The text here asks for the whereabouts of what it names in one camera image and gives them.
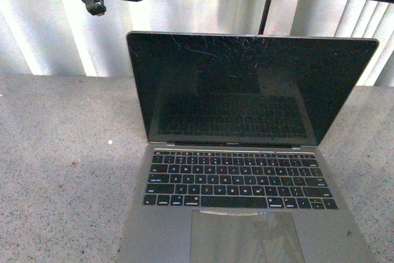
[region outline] silver laptop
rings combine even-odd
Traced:
[[[318,145],[376,40],[127,44],[150,144],[120,262],[374,262]]]

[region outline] trackpad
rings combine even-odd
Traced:
[[[305,263],[290,212],[194,210],[191,263]]]

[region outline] space bar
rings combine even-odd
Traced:
[[[220,208],[267,208],[265,197],[202,196],[201,206]]]

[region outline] gray granite countertop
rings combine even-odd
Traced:
[[[321,144],[394,262],[394,88],[357,87]],[[0,262],[116,262],[147,145],[132,78],[0,76]]]

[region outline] laptop screen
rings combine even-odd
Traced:
[[[318,145],[374,39],[129,33],[150,142]]]

